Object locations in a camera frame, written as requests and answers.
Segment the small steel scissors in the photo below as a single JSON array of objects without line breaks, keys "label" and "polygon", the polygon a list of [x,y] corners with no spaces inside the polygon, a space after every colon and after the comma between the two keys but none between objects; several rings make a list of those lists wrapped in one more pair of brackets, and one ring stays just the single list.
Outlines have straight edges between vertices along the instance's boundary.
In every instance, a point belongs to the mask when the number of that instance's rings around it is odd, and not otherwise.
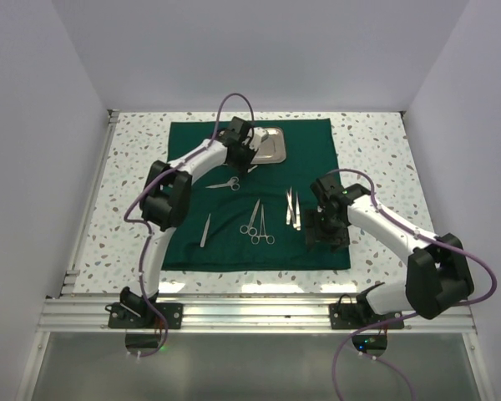
[{"label": "small steel scissors", "polygon": [[226,182],[206,186],[207,189],[230,188],[233,191],[240,189],[240,180],[237,176],[230,177]]}]

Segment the stainless steel instrument tray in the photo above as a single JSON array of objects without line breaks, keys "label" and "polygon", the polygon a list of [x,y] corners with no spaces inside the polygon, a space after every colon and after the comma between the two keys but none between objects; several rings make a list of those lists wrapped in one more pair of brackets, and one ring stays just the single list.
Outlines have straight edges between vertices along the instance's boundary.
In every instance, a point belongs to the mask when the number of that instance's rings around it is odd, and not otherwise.
[{"label": "stainless steel instrument tray", "polygon": [[286,160],[286,142],[280,127],[255,127],[255,133],[262,136],[253,165],[280,164]]}]

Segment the steel forceps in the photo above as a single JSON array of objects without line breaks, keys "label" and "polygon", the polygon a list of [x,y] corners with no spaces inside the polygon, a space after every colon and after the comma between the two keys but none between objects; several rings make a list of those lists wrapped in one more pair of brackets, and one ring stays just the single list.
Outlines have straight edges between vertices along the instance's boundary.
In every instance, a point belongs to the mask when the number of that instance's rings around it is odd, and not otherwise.
[{"label": "steel forceps", "polygon": [[273,245],[275,243],[275,237],[270,235],[266,231],[266,218],[265,218],[265,210],[264,206],[261,207],[260,213],[260,224],[257,229],[254,229],[250,234],[250,241],[252,245],[258,245],[261,242],[266,243],[267,245]]}]

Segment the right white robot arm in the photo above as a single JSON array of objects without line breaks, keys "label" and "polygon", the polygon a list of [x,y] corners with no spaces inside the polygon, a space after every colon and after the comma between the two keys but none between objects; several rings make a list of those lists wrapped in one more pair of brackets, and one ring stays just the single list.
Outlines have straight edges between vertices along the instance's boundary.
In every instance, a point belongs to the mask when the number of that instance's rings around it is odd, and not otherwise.
[{"label": "right white robot arm", "polygon": [[385,316],[412,310],[433,319],[466,300],[474,290],[462,242],[453,234],[438,236],[415,226],[380,203],[372,189],[343,187],[332,174],[310,186],[317,207],[304,212],[306,247],[327,245],[337,252],[350,246],[349,227],[380,241],[406,265],[399,283],[381,283],[337,304],[335,313],[351,324],[375,327]]}]

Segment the steel scalpel handle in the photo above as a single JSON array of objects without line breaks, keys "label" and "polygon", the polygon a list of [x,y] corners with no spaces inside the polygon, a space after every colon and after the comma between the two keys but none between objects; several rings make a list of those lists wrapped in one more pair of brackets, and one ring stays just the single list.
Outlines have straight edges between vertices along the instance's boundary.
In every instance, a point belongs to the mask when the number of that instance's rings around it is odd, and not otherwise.
[{"label": "steel scalpel handle", "polygon": [[202,232],[202,236],[200,238],[200,248],[204,248],[205,247],[205,243],[206,243],[207,236],[208,236],[208,231],[209,231],[209,228],[210,228],[210,219],[211,219],[211,213],[208,214],[207,219],[205,221],[205,225],[204,225],[204,229],[203,229],[203,232]]}]

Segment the dark green surgical cloth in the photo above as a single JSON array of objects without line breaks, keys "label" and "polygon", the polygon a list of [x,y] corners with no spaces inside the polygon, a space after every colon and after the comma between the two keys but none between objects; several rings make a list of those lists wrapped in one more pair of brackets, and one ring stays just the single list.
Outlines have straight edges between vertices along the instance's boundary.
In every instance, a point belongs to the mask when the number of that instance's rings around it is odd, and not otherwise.
[{"label": "dark green surgical cloth", "polygon": [[[162,267],[166,271],[243,272],[243,271],[313,271],[347,270],[347,249],[331,252],[329,246],[306,249],[305,234],[287,226],[286,190],[298,193],[300,209],[316,207],[311,183],[338,167],[331,121],[272,120],[261,127],[280,127],[285,136],[286,160],[280,164],[259,165],[240,178],[240,189],[207,189],[236,175],[229,166],[213,169],[194,183],[190,210],[183,224],[170,240]],[[260,224],[264,206],[266,231],[275,237],[273,245],[251,244],[251,236],[240,234],[240,227],[250,217],[256,201],[261,204],[255,220]],[[204,248],[200,238],[208,214],[210,228]]]}]

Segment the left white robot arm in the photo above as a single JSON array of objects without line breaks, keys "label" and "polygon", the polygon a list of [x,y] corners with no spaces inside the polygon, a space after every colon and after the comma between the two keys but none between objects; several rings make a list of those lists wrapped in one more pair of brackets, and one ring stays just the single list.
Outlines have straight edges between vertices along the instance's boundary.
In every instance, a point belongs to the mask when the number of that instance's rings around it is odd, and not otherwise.
[{"label": "left white robot arm", "polygon": [[190,152],[151,165],[143,191],[124,214],[125,222],[148,230],[139,254],[138,283],[125,287],[119,299],[135,326],[149,327],[163,318],[155,306],[159,274],[171,237],[188,215],[193,184],[222,165],[245,174],[267,137],[263,129],[235,117],[224,129],[214,127],[213,135]]}]

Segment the steel tweezers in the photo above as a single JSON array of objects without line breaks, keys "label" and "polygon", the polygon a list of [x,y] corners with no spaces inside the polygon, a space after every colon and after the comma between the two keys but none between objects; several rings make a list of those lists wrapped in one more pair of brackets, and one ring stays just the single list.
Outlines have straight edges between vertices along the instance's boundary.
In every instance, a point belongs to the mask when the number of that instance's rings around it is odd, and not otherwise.
[{"label": "steel tweezers", "polygon": [[286,190],[286,224],[295,226],[295,214],[292,205],[292,188]]},{"label": "steel tweezers", "polygon": [[295,214],[295,226],[292,226],[296,231],[301,230],[301,212],[298,193],[293,193],[292,190],[292,205]]}]

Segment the steel surgical scissors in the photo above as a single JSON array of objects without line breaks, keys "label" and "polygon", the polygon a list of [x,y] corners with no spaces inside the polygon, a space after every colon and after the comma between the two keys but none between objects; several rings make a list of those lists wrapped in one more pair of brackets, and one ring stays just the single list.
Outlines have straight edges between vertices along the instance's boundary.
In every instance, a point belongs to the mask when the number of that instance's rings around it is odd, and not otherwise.
[{"label": "steel surgical scissors", "polygon": [[260,204],[261,204],[261,200],[258,199],[254,205],[252,212],[251,212],[249,221],[245,225],[242,225],[240,227],[240,234],[248,235],[248,236],[255,236],[256,235],[257,229],[255,227],[255,220],[256,220],[256,216],[257,216]]}]

